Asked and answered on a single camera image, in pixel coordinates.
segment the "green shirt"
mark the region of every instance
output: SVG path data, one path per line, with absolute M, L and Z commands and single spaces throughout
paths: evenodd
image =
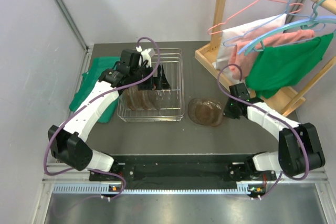
M 246 78 L 246 85 L 254 89 L 258 97 L 268 99 L 282 87 L 298 84 L 322 60 L 333 35 L 298 44 L 266 47 L 258 55 Z

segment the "blue hanger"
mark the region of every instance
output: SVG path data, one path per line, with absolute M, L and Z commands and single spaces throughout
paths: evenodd
M 313 12 L 312 12 L 312 14 L 309 16 L 309 17 L 310 17 L 310 18 L 309 18 L 310 21 L 314 21 L 314 20 L 316 20 L 317 15 L 318 15 L 317 8 L 318 8 L 324 1 L 326 1 L 326 0 L 319 0 L 319 1 L 316 3 L 315 6 L 314 6 L 315 3 L 313 3 L 313 6 L 312 6 L 312 8 L 313 8 Z M 321 29 L 318 30 L 318 31 L 321 31 L 321 30 L 323 30 L 323 29 L 325 28 L 326 23 L 333 23 L 333 22 L 314 22 L 314 23 L 311 23 L 310 25 L 308 25 L 308 24 L 304 24 L 304 25 L 299 25 L 299 26 L 301 27 L 301 29 L 311 29 L 311 28 L 316 27 L 316 26 L 319 25 L 319 24 L 323 24 L 323 27 L 322 27 Z M 276 28 L 276 29 L 274 29 L 273 31 L 275 31 L 275 30 L 280 31 L 280 28 L 281 28 L 281 27 Z M 249 44 L 254 43 L 257 39 L 258 39 L 258 38 L 256 38 L 255 40 L 251 41 Z M 295 43 L 298 43 L 298 42 L 304 42 L 304 41 L 308 41 L 308 40 L 312 40 L 312 39 L 313 39 L 313 38 L 310 38 L 310 39 L 303 39 L 303 40 L 300 40 L 300 41 L 295 41 L 295 42 L 288 43 L 288 44 L 284 44 L 284 45 L 291 45 L 291 44 L 295 44 Z M 241 54 L 241 53 L 245 50 L 244 48 L 248 48 L 248 47 L 249 47 L 249 44 L 247 44 L 246 46 L 244 46 L 244 47 L 238 52 L 238 54 Z M 264 43 L 263 43 L 262 40 L 260 41 L 260 44 L 261 44 L 261 46 L 262 46 L 262 49 L 264 49 L 265 46 L 264 46 Z M 261 52 L 262 49 L 256 49 L 256 48 L 255 48 L 255 45 L 254 45 L 253 48 L 252 48 L 253 51 L 257 51 L 257 52 Z M 244 55 L 247 55 L 247 54 L 248 54 L 249 52 L 251 52 L 252 50 L 249 48 L 249 49 L 248 49 L 248 52 L 244 52 Z
M 279 17 L 282 16 L 283 14 L 294 15 L 294 16 L 299 16 L 299 17 L 311 18 L 312 15 L 309 16 L 309 15 L 300 15 L 300 14 L 294 14 L 294 13 L 293 13 L 293 14 L 290 14 L 290 13 L 288 13 L 288 12 L 289 12 L 288 9 L 289 9 L 290 2 L 291 2 L 291 0 L 289 0 L 289 1 L 287 2 L 285 11 L 284 11 L 283 13 L 279 14 L 278 16 L 274 17 L 273 19 L 271 19 L 271 20 L 269 20 L 269 21 L 267 21 L 267 22 L 265 22 L 265 23 L 263 23 L 263 24 L 261 24 L 261 25 L 255 27 L 255 28 L 251 29 L 250 31 L 247 31 L 247 32 L 244 33 L 243 35 L 236 36 L 236 37 L 232 37 L 232 38 L 230 38 L 230 39 L 225 40 L 225 41 L 223 42 L 223 45 L 224 45 L 225 47 L 232 47 L 232 46 L 235 46 L 236 44 L 230 44 L 230 45 L 227 45 L 226 43 L 227 43 L 228 41 L 230 41 L 230 40 L 233 40 L 233 39 L 243 38 L 243 37 L 244 37 L 245 35 L 247 35 L 248 33 L 252 32 L 252 31 L 254 31 L 254 30 L 256 30 L 256 29 L 258 29 L 258 28 L 260 28 L 260 27 L 262 27 L 262 26 L 264 26 L 264 25 L 266 25 L 266 24 L 268 24 L 268 23 L 270 23 L 270 22 L 272 22 L 273 20 L 279 18 Z
M 332 23 L 332 24 L 336 24 L 336 16 L 320 16 L 320 17 L 316 17 L 315 19 L 303 19 L 303 20 L 298 20 L 289 24 L 286 24 L 282 27 L 276 28 L 272 31 L 269 31 L 261 36 L 259 36 L 258 38 L 256 38 L 255 40 L 251 41 L 249 44 L 246 44 L 239 52 L 238 54 L 240 55 L 242 52 L 244 52 L 244 55 L 249 54 L 252 50 L 254 50 L 255 46 L 258 45 L 259 43 L 261 43 L 261 45 L 263 45 L 262 41 L 264 39 L 266 39 L 269 36 L 272 36 L 274 34 L 277 34 L 279 32 L 291 29 L 291 28 L 297 28 L 297 27 L 304 27 L 304 26 L 312 26 L 315 24 L 327 24 L 327 23 Z

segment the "pink hanger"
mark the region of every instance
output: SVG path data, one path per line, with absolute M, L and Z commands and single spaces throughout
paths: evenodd
M 239 13 L 245 11 L 246 9 L 250 8 L 250 7 L 253 6 L 254 4 L 258 3 L 259 1 L 260 1 L 260 0 L 255 0 L 253 3 L 249 4 L 249 5 L 246 6 L 245 8 L 241 9 L 240 11 L 236 12 L 234 15 L 232 15 L 231 17 L 229 17 L 225 22 L 222 22 L 222 23 L 219 23 L 219 24 L 217 24 L 217 25 L 215 25 L 215 26 L 213 26 L 213 27 L 210 27 L 210 28 L 208 29 L 208 34 L 209 34 L 209 35 L 212 35 L 212 34 L 219 34 L 219 33 L 221 33 L 222 31 L 215 31 L 215 32 L 213 32 L 213 33 L 210 33 L 210 31 L 211 31 L 213 28 L 217 27 L 217 26 L 224 25 L 224 24 L 227 23 L 230 19 L 232 19 L 233 17 L 237 16 Z M 283 0 L 269 0 L 269 1 L 279 2 L 279 3 L 285 3 L 285 4 L 288 3 L 288 2 L 283 1 Z M 303 4 L 302 4 L 302 3 L 291 3 L 289 6 L 292 6 L 292 5 L 301 5 L 301 7 L 300 7 L 298 10 L 295 10 L 295 11 L 291 12 L 290 14 L 297 13 L 297 12 L 301 11 L 301 9 L 303 8 Z

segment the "clothes hanger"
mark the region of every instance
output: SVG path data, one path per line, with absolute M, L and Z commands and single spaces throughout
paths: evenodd
M 268 23 L 270 23 L 270 22 L 272 22 L 273 20 L 275 20 L 275 19 L 281 17 L 283 14 L 294 15 L 294 16 L 299 16 L 299 17 L 306 17 L 306 18 L 310 18 L 310 17 L 311 17 L 311 16 L 309 16 L 309 15 L 300 15 L 300 14 L 289 13 L 288 11 L 289 11 L 290 2 L 291 2 L 291 0 L 289 0 L 289 1 L 287 2 L 286 8 L 285 8 L 285 10 L 284 10 L 283 13 L 279 14 L 278 16 L 274 17 L 273 19 L 271 19 L 271 20 L 269 20 L 269 21 L 267 21 L 267 22 L 265 22 L 265 23 L 263 23 L 263 24 L 261 24 L 261 25 L 255 27 L 255 28 L 251 29 L 250 31 L 245 32 L 243 35 L 235 36 L 235 37 L 232 37 L 232 38 L 230 38 L 230 39 L 225 40 L 225 41 L 223 42 L 223 45 L 224 45 L 225 47 L 232 47 L 232 46 L 235 46 L 236 44 L 227 44 L 227 42 L 228 42 L 228 41 L 231 41 L 231 40 L 234 40 L 234 39 L 243 38 L 243 37 L 246 36 L 248 33 L 252 32 L 252 31 L 254 31 L 254 30 L 256 30 L 256 29 L 258 29 L 258 28 L 260 28 L 260 27 L 262 27 L 262 26 L 264 26 L 264 25 L 266 25 L 266 24 L 268 24 Z
M 336 18 L 336 16 L 321 16 L 318 17 L 318 12 L 317 12 L 317 8 L 326 0 L 318 0 L 318 2 L 316 3 L 315 7 L 313 4 L 313 12 L 310 15 L 309 19 L 303 19 L 303 20 L 299 20 L 296 22 L 292 22 L 290 24 L 286 24 L 282 27 L 276 28 L 268 33 L 265 33 L 261 36 L 259 36 L 258 38 L 254 39 L 253 41 L 251 41 L 249 44 L 245 45 L 239 52 L 238 54 L 240 55 L 242 52 L 244 52 L 244 55 L 246 56 L 248 53 L 250 53 L 252 50 L 254 51 L 262 51 L 261 49 L 256 49 L 255 46 L 260 43 L 262 48 L 265 48 L 264 44 L 263 44 L 263 40 L 269 36 L 272 36 L 276 33 L 279 33 L 281 31 L 287 30 L 287 29 L 291 29 L 291 28 L 297 28 L 300 27 L 301 29 L 311 29 L 316 27 L 319 24 L 323 24 L 322 29 L 325 28 L 326 23 L 333 23 L 335 24 L 334 20 Z M 303 42 L 303 41 L 308 41 L 308 40 L 312 40 L 311 39 L 304 39 L 304 40 L 300 40 L 300 41 L 296 41 L 294 43 L 298 43 L 298 42 Z
M 288 30 L 288 29 L 292 29 L 292 28 L 297 28 L 297 27 L 303 27 L 303 26 L 311 26 L 311 25 L 315 25 L 315 24 L 336 24 L 336 16 L 320 16 L 317 17 L 314 20 L 311 19 L 303 19 L 303 20 L 299 20 L 296 22 L 292 22 L 289 24 L 286 24 L 280 28 L 274 29 L 272 31 L 269 31 L 261 36 L 259 36 L 258 38 L 256 38 L 255 40 L 251 41 L 249 44 L 245 45 L 239 52 L 238 54 L 240 55 L 242 52 L 244 53 L 244 55 L 246 56 L 247 54 L 249 54 L 256 45 L 258 45 L 259 43 L 261 43 L 261 45 L 263 45 L 263 40 L 266 39 L 269 36 L 272 36 L 274 34 L 280 33 L 282 31 Z
M 232 19 L 233 17 L 237 16 L 239 13 L 245 11 L 246 9 L 249 9 L 251 6 L 255 5 L 255 4 L 258 3 L 259 1 L 260 1 L 260 0 L 255 0 L 254 2 L 252 2 L 251 4 L 249 4 L 248 6 L 246 6 L 245 8 L 241 9 L 240 11 L 236 12 L 236 13 L 235 13 L 234 15 L 232 15 L 231 17 L 227 18 L 226 21 L 224 21 L 224 22 L 222 22 L 222 23 L 219 23 L 219 24 L 217 24 L 217 25 L 215 25 L 215 26 L 213 26 L 213 27 L 210 27 L 210 28 L 208 29 L 208 34 L 209 34 L 209 35 L 212 35 L 212 34 L 219 34 L 219 33 L 221 33 L 221 32 L 222 32 L 221 30 L 220 30 L 220 31 L 215 31 L 215 32 L 213 32 L 213 33 L 211 33 L 211 30 L 212 30 L 213 28 L 217 27 L 217 26 L 224 25 L 224 24 L 227 23 L 230 19 Z M 279 3 L 286 3 L 286 4 L 288 4 L 288 2 L 283 1 L 283 0 L 269 0 L 269 1 L 279 2 Z M 303 4 L 302 4 L 302 3 L 292 3 L 292 4 L 290 4 L 289 6 L 292 6 L 292 5 L 301 5 L 301 8 L 299 8 L 298 10 L 293 11 L 293 12 L 291 12 L 291 13 L 297 13 L 297 12 L 301 11 L 301 9 L 303 8 Z

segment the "white cloth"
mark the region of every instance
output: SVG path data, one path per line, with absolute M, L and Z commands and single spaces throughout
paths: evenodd
M 270 23 L 267 23 L 266 25 L 263 25 L 263 26 L 259 27 L 258 29 L 248 33 L 244 37 L 240 37 L 240 38 L 236 38 L 236 39 L 228 41 L 227 44 L 228 45 L 233 45 L 233 44 L 236 44 L 237 42 L 244 42 L 244 41 L 248 41 L 248 40 L 253 40 L 253 39 L 259 37 L 260 35 L 263 35 L 264 33 L 268 32 L 268 31 L 271 31 L 275 28 L 283 26 L 285 24 L 286 16 L 287 16 L 287 14 L 283 14 L 280 17 L 276 18 L 275 20 L 271 21 Z M 236 37 L 236 36 L 242 36 L 247 31 L 250 31 L 250 30 L 264 24 L 267 21 L 270 21 L 270 20 L 274 19 L 275 17 L 276 16 L 269 17 L 269 18 L 264 18 L 264 19 L 259 19 L 259 20 L 256 20 L 256 21 L 253 21 L 253 22 L 250 22 L 250 23 L 243 24 L 241 26 L 236 26 L 236 27 L 232 27 L 232 28 L 223 30 L 222 41 L 220 42 L 221 45 L 220 45 L 219 50 L 218 50 L 217 59 L 216 59 L 216 62 L 213 63 L 214 68 L 220 70 L 223 67 L 225 67 L 226 65 L 228 65 L 230 56 L 231 56 L 232 51 L 234 49 L 234 46 L 225 47 L 223 45 L 224 41 L 226 41 L 227 39 Z M 233 84 L 237 84 L 239 82 L 238 80 L 232 78 L 232 72 L 229 68 L 226 68 L 223 71 L 223 73 L 226 75 L 226 77 Z

